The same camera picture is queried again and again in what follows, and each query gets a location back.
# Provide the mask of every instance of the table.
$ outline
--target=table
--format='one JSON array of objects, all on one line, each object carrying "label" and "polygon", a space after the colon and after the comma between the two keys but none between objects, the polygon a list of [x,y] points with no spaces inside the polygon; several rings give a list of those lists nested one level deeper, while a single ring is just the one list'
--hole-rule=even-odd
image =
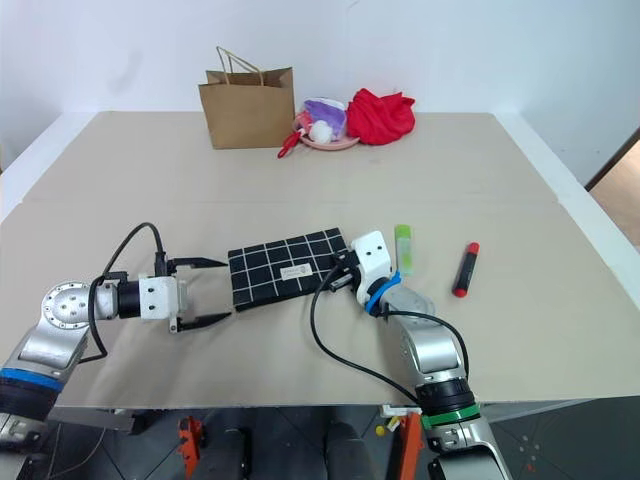
[{"label": "table", "polygon": [[[640,311],[494,116],[421,114],[412,134],[345,152],[298,147],[214,151],[199,113],[105,112],[57,158],[0,226],[7,356],[39,318],[44,293],[99,273],[132,226],[159,227],[170,256],[224,260],[229,249],[338,226],[347,241],[414,232],[416,273],[462,332],[483,402],[640,392]],[[466,244],[481,252],[470,294],[450,288]],[[152,272],[140,238],[116,265]],[[197,313],[231,308],[228,272],[186,273]],[[82,365],[58,405],[183,408],[402,402],[386,385],[325,356],[310,298],[234,314],[170,335],[164,324],[101,322],[109,357]],[[319,302],[337,353],[405,380],[382,323],[347,291]]]}]

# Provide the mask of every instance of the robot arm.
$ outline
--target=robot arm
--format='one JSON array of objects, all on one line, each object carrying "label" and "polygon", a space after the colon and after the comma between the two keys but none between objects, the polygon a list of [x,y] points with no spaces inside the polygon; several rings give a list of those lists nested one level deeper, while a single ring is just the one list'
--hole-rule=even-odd
[{"label": "robot arm", "polygon": [[[179,266],[225,265],[200,257],[166,260],[164,252],[158,252],[154,277],[129,281],[126,272],[107,273],[104,282],[94,281],[95,294],[91,294],[92,287],[83,282],[65,282],[53,287],[42,300],[40,320],[0,369],[0,449],[32,450],[77,365],[106,356],[105,350],[101,355],[82,358],[92,323],[95,329],[95,320],[140,317],[163,321],[167,322],[169,333],[175,334],[202,328],[229,316],[230,312],[218,313],[183,322],[181,315],[187,310],[186,284],[174,276]],[[93,318],[89,315],[91,305]],[[100,347],[102,342],[97,333],[94,338]]]},{"label": "robot arm", "polygon": [[[510,480],[467,383],[468,365],[460,359],[454,335],[434,321],[439,319],[428,318],[435,313],[433,302],[403,286],[397,274],[389,278],[391,259],[380,232],[354,240],[351,249],[347,280],[353,282],[358,303],[371,315],[386,317],[394,330],[393,347],[411,373],[427,445],[440,454],[429,465],[431,478]],[[336,280],[334,288],[343,284],[345,280]]]}]

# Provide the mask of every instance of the green marker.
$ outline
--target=green marker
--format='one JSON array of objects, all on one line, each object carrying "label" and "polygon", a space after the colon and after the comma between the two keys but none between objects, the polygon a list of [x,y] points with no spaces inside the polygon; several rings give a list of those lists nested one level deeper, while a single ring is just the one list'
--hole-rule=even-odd
[{"label": "green marker", "polygon": [[394,230],[396,237],[396,265],[400,275],[413,273],[413,258],[411,257],[411,227],[409,225],[396,225]]}]

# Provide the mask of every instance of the yellow object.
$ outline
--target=yellow object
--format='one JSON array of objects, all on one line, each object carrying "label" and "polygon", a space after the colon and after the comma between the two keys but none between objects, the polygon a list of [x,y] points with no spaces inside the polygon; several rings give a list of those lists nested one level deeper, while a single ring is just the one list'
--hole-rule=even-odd
[{"label": "yellow object", "polygon": [[413,257],[411,255],[411,227],[396,225],[396,266],[401,275],[413,273]]},{"label": "yellow object", "polygon": [[390,432],[394,432],[396,428],[398,428],[398,425],[400,425],[400,417],[391,417],[391,420],[389,420],[389,423],[387,423],[387,428]]}]

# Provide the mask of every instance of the white wall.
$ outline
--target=white wall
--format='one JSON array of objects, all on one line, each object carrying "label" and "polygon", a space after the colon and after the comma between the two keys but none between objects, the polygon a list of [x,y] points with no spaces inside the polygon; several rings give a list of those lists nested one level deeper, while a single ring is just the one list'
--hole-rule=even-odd
[{"label": "white wall", "polygon": [[[638,123],[637,0],[3,0],[0,138],[61,111],[198,110],[221,44],[294,66],[296,98],[404,90],[420,111],[521,111],[582,182]],[[10,117],[9,131],[3,118]]]}]

